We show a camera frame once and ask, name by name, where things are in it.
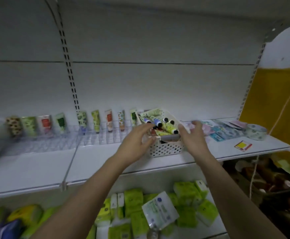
person's right hand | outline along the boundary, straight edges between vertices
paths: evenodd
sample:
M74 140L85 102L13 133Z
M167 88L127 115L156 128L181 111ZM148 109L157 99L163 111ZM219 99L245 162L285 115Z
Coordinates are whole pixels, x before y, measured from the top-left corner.
M192 124L195 125L195 128L191 131L191 133L188 133L183 125L178 125L180 135L188 152L195 159L203 159L210 156L211 153L203 135L201 122L193 121Z

white packet with green text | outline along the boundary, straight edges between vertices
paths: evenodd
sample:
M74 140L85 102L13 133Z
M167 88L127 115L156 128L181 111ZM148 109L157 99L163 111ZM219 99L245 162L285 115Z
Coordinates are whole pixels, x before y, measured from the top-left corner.
M179 217L171 199L164 191L142 206L150 228L164 229Z

cord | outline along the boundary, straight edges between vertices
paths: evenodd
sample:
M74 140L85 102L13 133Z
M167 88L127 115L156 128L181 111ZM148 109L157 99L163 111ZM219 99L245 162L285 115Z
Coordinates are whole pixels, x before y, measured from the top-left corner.
M282 107L282 110L280 112L280 115L278 117L278 119L276 120L276 122L274 123L273 127L270 129L270 132L268 133L268 135L271 135L271 133L273 132L274 128L276 127L276 125L278 124L280 118L282 117L282 114L287 106L287 104L289 103L290 101L290 96L289 98L286 100L284 106ZM252 184L253 184L253 180L254 180L254 176L255 176L255 172L257 171L257 166L258 166L258 162L259 162L259 155L257 156L256 158L256 161L255 161L255 166L254 166L254 171L253 171L253 174L252 174L252 177L251 177L251 181L250 181L250 188L249 188L249 198L251 199L252 198Z

white wall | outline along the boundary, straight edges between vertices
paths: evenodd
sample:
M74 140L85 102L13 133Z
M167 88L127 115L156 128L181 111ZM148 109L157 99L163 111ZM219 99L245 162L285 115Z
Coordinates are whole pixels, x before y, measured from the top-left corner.
M261 68L290 68L290 28L266 44L260 62Z

white shelf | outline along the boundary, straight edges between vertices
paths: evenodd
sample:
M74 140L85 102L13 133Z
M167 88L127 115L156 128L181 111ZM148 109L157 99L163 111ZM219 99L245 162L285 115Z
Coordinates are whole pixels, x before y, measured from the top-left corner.
M242 152L234 147L242 140L252 143L252 146L246 152ZM119 145L120 143L79 147L66 178L67 184L84 183L110 156L116 152ZM269 154L273 152L290 151L290 145L271 136L267 136L265 141L255 141L246 137L240 137L216 142L210 138L208 141L208 147L211 153L219 161ZM194 163L194 159L188 152L151 159L143 157L128 167L123 174L169 169L187 166L192 163Z
M207 199L214 203L211 193L209 192L207 195ZM109 227L98 227L96 232L96 239L107 239L108 236L108 228ZM216 237L216 235L226 233L227 230L225 225L223 224L221 217L218 216L214 223L207 227L201 221L198 222L196 228L179 228L175 227L174 232L169 237L161 236L161 239L203 239L203 238L229 238L226 236Z
M0 198L58 188L74 153L75 148L0 157Z

